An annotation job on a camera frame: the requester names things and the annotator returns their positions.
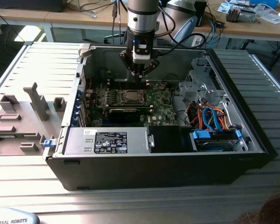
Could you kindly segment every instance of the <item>motherboard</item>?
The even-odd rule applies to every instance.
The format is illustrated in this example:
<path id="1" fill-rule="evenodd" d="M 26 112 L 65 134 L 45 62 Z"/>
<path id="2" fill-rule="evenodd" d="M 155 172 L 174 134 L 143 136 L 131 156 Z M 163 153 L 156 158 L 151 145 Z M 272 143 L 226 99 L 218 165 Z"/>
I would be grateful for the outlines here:
<path id="1" fill-rule="evenodd" d="M 172 86 L 146 82 L 134 85 L 115 82 L 93 88 L 89 103 L 90 126 L 176 126 L 171 105 Z"/>

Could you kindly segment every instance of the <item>blue cable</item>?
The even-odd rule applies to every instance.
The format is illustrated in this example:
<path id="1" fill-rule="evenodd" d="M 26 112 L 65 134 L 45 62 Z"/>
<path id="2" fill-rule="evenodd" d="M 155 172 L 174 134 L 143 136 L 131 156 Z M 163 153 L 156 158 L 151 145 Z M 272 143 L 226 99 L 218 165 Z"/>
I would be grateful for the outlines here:
<path id="1" fill-rule="evenodd" d="M 206 18 L 210 21 L 211 26 L 212 26 L 212 29 L 213 29 L 213 36 L 211 37 L 210 44 L 209 44 L 209 46 L 207 47 L 207 48 L 210 48 L 211 44 L 213 43 L 214 36 L 215 36 L 215 31 L 216 31 L 216 30 L 215 30 L 215 25 L 214 25 L 213 21 L 212 21 L 210 18 L 208 18 L 208 17 L 206 17 Z"/>
<path id="2" fill-rule="evenodd" d="M 213 117 L 214 117 L 214 123 L 215 123 L 215 126 L 216 126 L 216 129 L 218 129 L 219 131 L 222 131 L 222 128 L 220 126 L 220 124 L 218 123 L 218 120 L 217 120 L 217 114 L 215 112 L 215 110 L 211 107 L 205 107 L 205 109 L 203 110 L 203 113 L 202 113 L 202 119 L 203 119 L 203 122 L 204 124 L 211 130 L 211 131 L 214 131 L 214 129 L 206 122 L 206 118 L 205 118 L 205 115 L 206 115 L 206 111 L 210 109 L 213 113 Z"/>

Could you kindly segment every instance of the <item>open computer chassis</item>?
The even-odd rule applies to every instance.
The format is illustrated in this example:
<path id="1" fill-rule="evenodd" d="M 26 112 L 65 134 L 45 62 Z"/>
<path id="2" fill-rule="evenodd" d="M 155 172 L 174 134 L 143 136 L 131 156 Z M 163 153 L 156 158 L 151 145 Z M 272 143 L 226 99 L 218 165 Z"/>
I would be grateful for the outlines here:
<path id="1" fill-rule="evenodd" d="M 277 155 L 238 85 L 253 74 L 275 84 L 257 59 L 178 49 L 136 85 L 121 50 L 82 49 L 60 135 L 43 155 L 67 190 L 228 184 Z"/>

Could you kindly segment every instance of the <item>green circuit board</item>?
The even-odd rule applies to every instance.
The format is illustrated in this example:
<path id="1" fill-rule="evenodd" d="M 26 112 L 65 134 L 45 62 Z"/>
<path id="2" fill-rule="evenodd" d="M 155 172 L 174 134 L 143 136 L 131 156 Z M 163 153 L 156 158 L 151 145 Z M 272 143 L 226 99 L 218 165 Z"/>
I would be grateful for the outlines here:
<path id="1" fill-rule="evenodd" d="M 129 101 L 123 95 L 133 96 L 138 93 L 137 101 Z M 150 83 L 145 90 L 114 90 L 101 84 L 94 89 L 95 100 L 90 104 L 90 126 L 175 126 L 177 125 L 174 110 L 171 106 L 170 88 L 162 83 Z M 112 123 L 109 121 L 109 111 L 112 108 L 140 111 L 140 120 L 130 123 Z"/>

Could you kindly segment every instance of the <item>floor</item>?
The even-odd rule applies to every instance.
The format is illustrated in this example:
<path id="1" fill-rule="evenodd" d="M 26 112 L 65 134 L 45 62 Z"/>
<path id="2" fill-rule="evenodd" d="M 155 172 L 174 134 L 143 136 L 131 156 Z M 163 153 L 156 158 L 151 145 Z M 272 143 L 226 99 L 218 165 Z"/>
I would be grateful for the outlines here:
<path id="1" fill-rule="evenodd" d="M 20 32 L 23 26 L 13 26 L 11 29 L 8 25 L 2 25 L 1 29 L 3 34 L 0 36 L 0 76 L 4 73 L 7 66 L 10 64 L 14 55 L 19 51 L 22 47 L 23 42 L 15 42 L 14 39 L 16 37 L 16 32 Z M 55 38 L 57 42 L 85 42 L 82 40 L 81 31 L 79 29 L 69 29 L 69 28 L 55 28 L 54 29 Z M 103 43 L 104 37 L 110 35 L 111 32 L 107 30 L 87 30 L 86 36 L 92 43 Z M 240 44 L 238 46 L 235 43 L 238 43 L 237 40 L 232 39 L 228 41 L 227 48 L 228 49 L 239 49 Z M 119 44 L 119 38 L 115 38 L 115 44 Z M 254 43 L 250 43 L 246 50 L 249 53 L 255 54 L 264 65 L 268 65 L 272 58 L 272 51 L 274 48 L 268 44 L 266 41 L 255 41 Z M 280 60 L 273 67 L 272 74 L 276 77 L 276 79 L 280 83 Z"/>

